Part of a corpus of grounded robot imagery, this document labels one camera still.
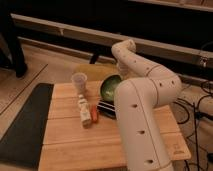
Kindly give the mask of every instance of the small bottle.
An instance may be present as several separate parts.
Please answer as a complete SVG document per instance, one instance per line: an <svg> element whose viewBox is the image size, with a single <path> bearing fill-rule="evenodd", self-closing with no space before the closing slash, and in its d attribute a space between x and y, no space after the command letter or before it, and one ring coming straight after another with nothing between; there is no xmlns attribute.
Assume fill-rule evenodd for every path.
<svg viewBox="0 0 213 171"><path fill-rule="evenodd" d="M78 107L80 108L80 117L82 125L84 127L89 127L92 123L92 119L89 111L88 101L84 98L82 94L80 94L78 97Z"/></svg>

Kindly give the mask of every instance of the bowl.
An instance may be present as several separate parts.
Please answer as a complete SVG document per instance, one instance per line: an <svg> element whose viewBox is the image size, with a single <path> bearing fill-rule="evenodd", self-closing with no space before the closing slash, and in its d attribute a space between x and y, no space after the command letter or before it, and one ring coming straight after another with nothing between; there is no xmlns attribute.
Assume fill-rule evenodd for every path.
<svg viewBox="0 0 213 171"><path fill-rule="evenodd" d="M111 75L106 78L101 84L100 94L101 98L107 102L114 102L114 92L118 84L121 82L119 75Z"/></svg>

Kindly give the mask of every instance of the floor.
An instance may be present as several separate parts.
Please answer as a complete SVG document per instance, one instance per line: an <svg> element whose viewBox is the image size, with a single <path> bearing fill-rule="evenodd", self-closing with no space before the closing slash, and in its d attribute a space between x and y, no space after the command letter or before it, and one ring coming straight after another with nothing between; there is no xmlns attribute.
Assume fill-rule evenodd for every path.
<svg viewBox="0 0 213 171"><path fill-rule="evenodd" d="M26 62L29 71L22 79L17 79L15 73L0 69L0 138L15 118L17 112L22 107L27 99L29 93L40 82L48 83L62 83L70 82L70 77L76 66L83 63L88 63L88 59L82 58L82 54L72 56L70 54L54 52L47 49L42 49L32 45L23 44L23 50L26 57ZM196 86L183 84L183 91L180 98L190 102L197 102L205 93ZM213 114L212 107L213 99L208 98L202 101L200 109L203 112ZM186 117L185 111L176 104L171 104L171 108L177 121L182 121ZM193 132L193 111L190 111L190 120L180 128L184 137L187 137ZM198 126L198 138L200 145L200 166L206 170L207 160L206 152L213 152L213 123L207 119L202 119ZM192 153L192 159L189 162L196 162L195 160L195 145L194 137L187 140L189 149ZM184 170L184 162L174 162L175 170ZM191 165L191 170L196 170L196 167ZM28 168L19 168L0 163L1 171L31 171ZM209 171L213 170L213 165L209 164Z"/></svg>

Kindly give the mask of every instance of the clear plastic cup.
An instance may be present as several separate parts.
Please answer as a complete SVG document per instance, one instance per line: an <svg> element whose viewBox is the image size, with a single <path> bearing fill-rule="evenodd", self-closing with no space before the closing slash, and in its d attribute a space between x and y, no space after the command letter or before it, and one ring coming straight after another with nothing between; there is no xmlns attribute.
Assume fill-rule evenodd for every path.
<svg viewBox="0 0 213 171"><path fill-rule="evenodd" d="M85 94L87 75L83 72L74 73L71 77L73 85L76 87L78 94Z"/></svg>

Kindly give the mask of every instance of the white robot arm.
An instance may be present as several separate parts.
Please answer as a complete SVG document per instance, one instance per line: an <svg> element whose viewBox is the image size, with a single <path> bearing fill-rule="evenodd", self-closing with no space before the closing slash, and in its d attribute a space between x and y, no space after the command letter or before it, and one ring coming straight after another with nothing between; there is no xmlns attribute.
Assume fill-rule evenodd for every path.
<svg viewBox="0 0 213 171"><path fill-rule="evenodd" d="M112 46L121 74L127 74L129 68L141 76L122 81L115 90L114 105L127 166L130 171L172 171L153 109L175 100L181 81L168 68L135 51L133 40Z"/></svg>

